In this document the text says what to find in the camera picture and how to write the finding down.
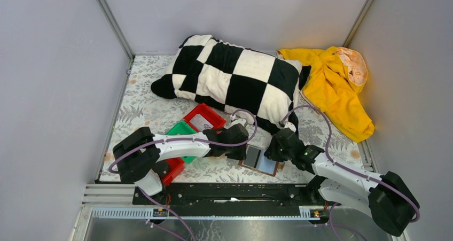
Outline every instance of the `gray floor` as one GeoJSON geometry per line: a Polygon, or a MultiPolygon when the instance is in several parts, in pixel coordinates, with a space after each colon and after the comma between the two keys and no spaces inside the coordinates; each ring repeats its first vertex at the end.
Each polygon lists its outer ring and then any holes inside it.
{"type": "MultiPolygon", "coordinates": [[[[390,235],[377,227],[371,218],[352,209],[335,209],[334,222],[353,227],[368,241],[392,240],[390,235]]],[[[314,228],[308,221],[283,220],[191,220],[186,221],[199,241],[287,241],[287,240],[337,240],[330,227],[314,228]]],[[[190,235],[177,220],[167,220],[161,224],[190,240],[190,235]]],[[[344,241],[362,240],[348,230],[338,228],[344,241]]],[[[144,220],[93,218],[88,239],[95,241],[173,241],[176,237],[156,228],[145,225],[144,220]]]]}

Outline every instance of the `gray panel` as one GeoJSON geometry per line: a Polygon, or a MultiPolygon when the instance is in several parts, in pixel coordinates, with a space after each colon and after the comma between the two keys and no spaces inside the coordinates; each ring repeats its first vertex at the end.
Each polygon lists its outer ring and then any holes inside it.
{"type": "Polygon", "coordinates": [[[341,46],[366,0],[107,0],[132,50],[176,53],[212,34],[265,52],[341,46]]]}
{"type": "Polygon", "coordinates": [[[376,124],[374,163],[420,202],[411,241],[451,240],[452,9],[453,0],[375,0],[351,46],[370,70],[361,99],[376,124]]]}
{"type": "Polygon", "coordinates": [[[129,59],[96,0],[0,0],[0,240],[66,240],[129,59]]]}
{"type": "MultiPolygon", "coordinates": [[[[371,218],[351,209],[335,209],[335,223],[356,228],[368,241],[392,240],[377,227],[371,218]]],[[[237,240],[337,240],[330,227],[314,228],[308,221],[241,221],[241,220],[200,220],[186,221],[199,241],[237,241],[237,240]]],[[[151,229],[144,220],[100,219],[93,218],[88,239],[95,241],[149,241],[179,240],[157,228],[151,229]]],[[[190,235],[177,220],[167,220],[162,226],[169,228],[190,240],[190,235]]],[[[362,241],[359,235],[348,230],[337,229],[343,240],[362,241]]]]}

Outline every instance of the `black and white checkered pillow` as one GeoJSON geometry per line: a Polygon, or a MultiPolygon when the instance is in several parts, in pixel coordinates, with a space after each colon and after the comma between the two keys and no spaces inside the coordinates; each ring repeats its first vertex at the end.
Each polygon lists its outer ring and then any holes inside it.
{"type": "MultiPolygon", "coordinates": [[[[151,90],[163,98],[188,98],[227,113],[247,109],[256,115],[258,126],[274,134],[278,122],[297,105],[301,69],[299,61],[194,35],[179,47],[151,90]]],[[[240,116],[253,123],[248,114],[240,116]]],[[[298,126],[294,113],[290,121],[298,126]]]]}

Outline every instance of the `leaf pattern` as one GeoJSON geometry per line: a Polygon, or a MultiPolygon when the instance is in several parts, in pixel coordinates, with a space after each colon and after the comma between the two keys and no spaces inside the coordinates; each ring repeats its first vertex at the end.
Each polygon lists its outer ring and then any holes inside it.
{"type": "MultiPolygon", "coordinates": [[[[112,148],[136,129],[149,126],[153,133],[166,133],[174,124],[187,115],[197,103],[183,98],[164,99],[151,92],[151,83],[158,80],[172,56],[136,56],[124,98],[118,112],[108,153],[112,148]]],[[[299,96],[299,104],[308,104],[299,96]]],[[[228,114],[214,109],[221,117],[227,119],[228,114]]],[[[303,108],[296,111],[299,118],[299,138],[305,144],[325,146],[329,130],[324,119],[316,112],[303,108]]],[[[253,125],[246,127],[253,133],[253,125]]],[[[332,126],[332,139],[329,146],[330,154],[337,160],[347,162],[355,167],[363,168],[360,158],[351,157],[351,151],[358,150],[356,143],[332,126]]],[[[250,145],[265,149],[271,140],[268,132],[258,128],[250,145]]],[[[113,157],[105,158],[100,180],[118,182],[117,174],[107,171],[114,161],[113,157]]],[[[308,172],[298,170],[291,162],[282,163],[275,177],[262,174],[238,165],[237,160],[226,157],[197,158],[175,178],[175,182],[226,182],[226,183],[308,183],[313,177],[308,172]]]]}

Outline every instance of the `yellow jacket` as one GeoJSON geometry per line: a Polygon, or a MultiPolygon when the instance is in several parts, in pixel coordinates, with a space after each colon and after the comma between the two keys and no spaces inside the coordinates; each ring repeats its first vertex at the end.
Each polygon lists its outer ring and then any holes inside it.
{"type": "Polygon", "coordinates": [[[342,47],[327,50],[282,49],[285,59],[311,66],[302,96],[317,106],[346,136],[355,142],[369,138],[374,125],[358,100],[368,78],[360,53],[342,47]]]}

